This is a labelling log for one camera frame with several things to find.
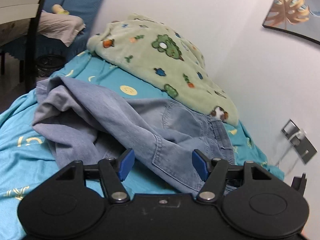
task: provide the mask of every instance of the gray cloth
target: gray cloth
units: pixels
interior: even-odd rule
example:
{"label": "gray cloth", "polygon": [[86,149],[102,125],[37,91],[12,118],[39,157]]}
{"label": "gray cloth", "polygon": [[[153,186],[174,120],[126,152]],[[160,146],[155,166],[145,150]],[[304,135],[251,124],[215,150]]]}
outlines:
{"label": "gray cloth", "polygon": [[173,99],[124,99],[105,87],[55,77],[37,83],[33,128],[51,141],[58,165],[96,164],[133,148],[136,158],[176,189],[196,194],[203,182],[192,166],[199,149],[234,164],[220,120]]}

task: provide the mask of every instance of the green fleece blanket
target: green fleece blanket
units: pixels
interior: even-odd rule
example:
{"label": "green fleece blanket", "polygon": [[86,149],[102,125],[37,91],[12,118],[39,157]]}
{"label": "green fleece blanket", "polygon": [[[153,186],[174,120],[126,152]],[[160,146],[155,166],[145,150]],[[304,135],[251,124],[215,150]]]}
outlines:
{"label": "green fleece blanket", "polygon": [[237,109],[208,77],[202,53],[170,27],[132,14],[126,21],[109,23],[87,47],[190,109],[238,125]]}

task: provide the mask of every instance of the bed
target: bed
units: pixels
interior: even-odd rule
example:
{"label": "bed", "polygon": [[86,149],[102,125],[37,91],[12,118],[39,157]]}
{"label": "bed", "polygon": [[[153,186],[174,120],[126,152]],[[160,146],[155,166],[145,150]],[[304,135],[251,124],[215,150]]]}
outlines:
{"label": "bed", "polygon": [[[88,51],[74,57],[51,77],[54,76],[68,76],[98,84],[124,98],[170,98],[164,91],[98,56],[92,56]],[[123,86],[130,87],[137,93],[121,89]],[[46,139],[31,128],[36,107],[35,90],[31,90],[0,114],[0,239],[20,239],[24,236],[16,215],[20,200],[58,171]],[[225,128],[237,165],[243,165],[245,160],[253,160],[283,179],[283,173],[268,165],[266,156],[253,143],[241,123],[237,127],[225,124]],[[177,193],[177,190],[138,161],[123,184],[130,197],[135,193]],[[102,194],[99,182],[87,181],[87,186]]]}

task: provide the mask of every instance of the gold leaf painting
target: gold leaf painting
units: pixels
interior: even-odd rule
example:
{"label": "gold leaf painting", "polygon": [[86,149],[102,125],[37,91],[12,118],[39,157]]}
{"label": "gold leaf painting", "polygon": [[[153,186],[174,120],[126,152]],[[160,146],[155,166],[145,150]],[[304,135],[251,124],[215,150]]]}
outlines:
{"label": "gold leaf painting", "polygon": [[275,27],[284,23],[287,29],[287,22],[290,24],[303,23],[309,20],[309,6],[304,5],[305,0],[275,0],[266,18],[267,26]]}

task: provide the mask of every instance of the metal screw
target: metal screw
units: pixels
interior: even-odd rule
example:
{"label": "metal screw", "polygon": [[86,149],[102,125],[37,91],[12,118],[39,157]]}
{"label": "metal screw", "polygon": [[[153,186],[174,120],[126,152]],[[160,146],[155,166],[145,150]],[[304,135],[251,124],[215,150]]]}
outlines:
{"label": "metal screw", "polygon": [[127,194],[122,192],[122,191],[117,191],[117,192],[114,192],[112,193],[111,197],[115,200],[124,200],[127,198]]}
{"label": "metal screw", "polygon": [[167,204],[168,202],[165,199],[159,201],[160,204]]}
{"label": "metal screw", "polygon": [[303,154],[303,155],[301,155],[301,158],[303,158],[304,156],[306,156],[308,153],[309,153],[309,151],[308,151],[308,150],[306,150],[306,151],[304,152],[304,154]]}
{"label": "metal screw", "polygon": [[211,191],[204,191],[199,194],[199,197],[205,200],[212,200],[215,198],[215,193]]}

